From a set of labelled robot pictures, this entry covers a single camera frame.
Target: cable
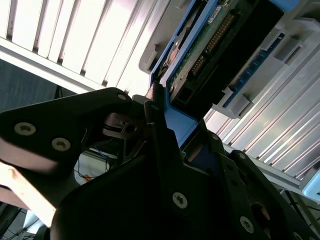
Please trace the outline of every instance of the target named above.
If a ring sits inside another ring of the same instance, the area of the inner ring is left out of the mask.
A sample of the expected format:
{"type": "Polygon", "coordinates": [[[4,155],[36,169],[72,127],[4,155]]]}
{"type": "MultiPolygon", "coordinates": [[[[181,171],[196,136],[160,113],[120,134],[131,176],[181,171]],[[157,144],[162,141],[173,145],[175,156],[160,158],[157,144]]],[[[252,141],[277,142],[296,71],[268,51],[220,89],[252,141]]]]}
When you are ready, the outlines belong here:
{"type": "Polygon", "coordinates": [[[80,173],[80,159],[78,159],[78,171],[75,170],[75,169],[73,169],[73,170],[74,170],[76,173],[78,173],[79,177],[81,177],[81,178],[83,178],[83,179],[88,180],[88,179],[95,179],[95,178],[96,178],[96,176],[84,176],[84,175],[82,175],[82,174],[80,173]]]}
{"type": "Polygon", "coordinates": [[[112,159],[111,157],[108,157],[108,156],[104,155],[96,146],[94,148],[103,157],[103,159],[105,161],[105,171],[108,172],[110,170],[110,167],[111,167],[111,163],[110,162],[116,163],[117,161],[115,159],[112,159]]]}
{"type": "Polygon", "coordinates": [[[293,197],[291,196],[290,192],[288,190],[285,191],[286,196],[288,197],[290,203],[292,204],[292,207],[294,208],[294,210],[296,211],[296,213],[302,218],[302,220],[304,220],[305,222],[307,222],[304,218],[304,216],[302,215],[300,209],[298,208],[296,202],[294,201],[293,197]]]}
{"type": "Polygon", "coordinates": [[[315,210],[315,211],[319,211],[320,212],[320,209],[318,209],[318,208],[316,208],[316,207],[313,207],[313,206],[308,206],[307,205],[307,207],[309,208],[309,209],[312,209],[312,210],[315,210]]]}
{"type": "Polygon", "coordinates": [[[107,156],[103,155],[102,152],[95,146],[94,147],[98,153],[103,157],[104,161],[105,161],[105,171],[108,172],[110,170],[110,163],[109,163],[109,169],[107,169],[107,163],[108,163],[108,158],[107,156]]]}
{"type": "Polygon", "coordinates": [[[7,240],[12,240],[15,237],[19,236],[22,232],[28,230],[31,226],[33,226],[37,221],[39,220],[39,218],[37,220],[35,220],[33,223],[31,223],[29,226],[22,228],[20,231],[18,231],[16,234],[14,234],[13,236],[9,237],[7,240]]]}

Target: black plastic part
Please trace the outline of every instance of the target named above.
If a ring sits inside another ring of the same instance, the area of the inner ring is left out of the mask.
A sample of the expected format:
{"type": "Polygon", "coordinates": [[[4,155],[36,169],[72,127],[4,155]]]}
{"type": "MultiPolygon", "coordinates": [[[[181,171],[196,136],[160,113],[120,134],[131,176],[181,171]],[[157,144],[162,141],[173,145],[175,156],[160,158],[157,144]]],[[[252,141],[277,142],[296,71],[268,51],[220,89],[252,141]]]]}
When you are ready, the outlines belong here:
{"type": "Polygon", "coordinates": [[[235,162],[238,170],[242,171],[249,181],[246,191],[250,204],[259,202],[267,210],[270,218],[271,239],[296,240],[294,233],[298,233],[302,239],[311,237],[319,239],[250,158],[246,156],[245,159],[242,159],[239,153],[246,156],[245,153],[234,150],[228,157],[235,162]]]}
{"type": "Polygon", "coordinates": [[[83,151],[109,139],[102,134],[105,117],[115,112],[127,113],[131,106],[126,93],[106,88],[3,112],[0,159],[47,176],[69,176],[83,151]],[[14,130],[18,123],[31,123],[36,132],[19,135],[14,130]],[[67,139],[70,149],[55,150],[55,138],[67,139]]]}
{"type": "Polygon", "coordinates": [[[41,226],[36,232],[33,240],[50,240],[50,229],[47,226],[41,226]]]}

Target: black metal bracket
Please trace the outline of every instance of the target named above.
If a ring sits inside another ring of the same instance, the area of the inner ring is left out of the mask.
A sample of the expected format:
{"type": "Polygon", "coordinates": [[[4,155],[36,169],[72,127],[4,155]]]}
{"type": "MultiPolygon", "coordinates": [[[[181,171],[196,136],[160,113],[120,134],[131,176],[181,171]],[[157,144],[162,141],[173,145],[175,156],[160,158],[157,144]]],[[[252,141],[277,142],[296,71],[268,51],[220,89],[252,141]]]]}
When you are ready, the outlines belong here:
{"type": "Polygon", "coordinates": [[[106,226],[117,238],[169,233],[190,239],[214,232],[226,239],[318,239],[250,159],[240,151],[226,154],[203,121],[183,149],[184,162],[158,95],[152,96],[156,102],[141,104],[107,88],[0,114],[1,161],[42,191],[43,183],[65,183],[90,146],[110,137],[130,143],[123,164],[59,204],[51,239],[100,238],[106,226]],[[264,225],[255,203],[263,206],[264,225]]]}

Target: black cable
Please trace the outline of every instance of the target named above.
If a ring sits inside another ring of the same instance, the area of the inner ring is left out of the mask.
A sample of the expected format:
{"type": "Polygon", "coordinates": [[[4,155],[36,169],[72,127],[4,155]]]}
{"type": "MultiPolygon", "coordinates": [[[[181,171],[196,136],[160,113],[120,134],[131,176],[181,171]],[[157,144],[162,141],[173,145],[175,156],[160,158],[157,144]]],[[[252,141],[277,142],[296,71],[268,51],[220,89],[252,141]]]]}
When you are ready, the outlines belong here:
{"type": "Polygon", "coordinates": [[[298,208],[296,202],[294,201],[293,197],[291,196],[290,192],[286,190],[286,191],[285,191],[285,194],[286,194],[286,196],[288,197],[288,199],[289,199],[292,207],[293,207],[294,210],[296,211],[296,213],[297,213],[305,222],[307,222],[307,221],[305,220],[304,216],[302,215],[300,209],[298,208]]]}
{"type": "Polygon", "coordinates": [[[62,87],[60,86],[60,88],[59,88],[59,93],[60,93],[60,98],[63,98],[64,97],[64,94],[63,94],[63,92],[62,92],[62,87]]]}
{"type": "Polygon", "coordinates": [[[15,237],[19,236],[22,232],[28,230],[31,226],[33,226],[37,221],[39,220],[39,218],[37,220],[35,220],[33,223],[31,223],[29,226],[22,228],[20,231],[18,231],[16,234],[14,234],[13,236],[9,237],[7,240],[12,240],[15,237]]]}
{"type": "Polygon", "coordinates": [[[318,209],[318,208],[316,208],[316,207],[308,206],[308,205],[307,205],[307,207],[308,207],[309,209],[312,209],[312,210],[315,210],[315,211],[319,211],[319,212],[320,212],[320,209],[318,209]]]}

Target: metal slat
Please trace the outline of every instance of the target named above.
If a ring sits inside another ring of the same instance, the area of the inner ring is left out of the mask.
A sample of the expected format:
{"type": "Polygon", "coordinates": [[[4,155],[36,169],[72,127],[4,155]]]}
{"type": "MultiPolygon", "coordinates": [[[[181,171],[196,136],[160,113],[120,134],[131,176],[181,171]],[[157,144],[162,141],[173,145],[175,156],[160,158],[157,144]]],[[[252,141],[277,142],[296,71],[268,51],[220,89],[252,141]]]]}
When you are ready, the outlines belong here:
{"type": "Polygon", "coordinates": [[[88,53],[85,68],[87,78],[103,83],[136,3],[136,0],[111,2],[88,53]]]}
{"type": "Polygon", "coordinates": [[[77,6],[79,6],[79,3],[80,1],[78,0],[77,4],[75,4],[75,0],[64,0],[62,2],[48,56],[48,58],[55,63],[58,61],[60,51],[63,47],[65,35],[73,9],[75,8],[74,11],[77,11],[76,8],[77,6]]]}
{"type": "Polygon", "coordinates": [[[38,40],[38,54],[44,58],[49,55],[54,37],[62,0],[47,0],[38,40]]]}
{"type": "Polygon", "coordinates": [[[6,38],[9,24],[11,0],[0,1],[0,37],[6,38]]]}
{"type": "Polygon", "coordinates": [[[148,91],[149,75],[139,69],[139,60],[169,2],[170,0],[156,2],[148,22],[134,47],[120,81],[117,84],[117,88],[126,90],[130,96],[136,94],[145,95],[148,91]]]}
{"type": "Polygon", "coordinates": [[[36,39],[43,0],[18,0],[12,42],[32,51],[36,39]]]}
{"type": "Polygon", "coordinates": [[[68,33],[62,66],[80,74],[96,32],[105,0],[82,0],[68,33]]]}
{"type": "Polygon", "coordinates": [[[123,38],[120,41],[119,48],[105,76],[104,81],[108,87],[117,86],[155,3],[154,0],[140,0],[137,3],[136,13],[132,15],[129,21],[123,38]]]}

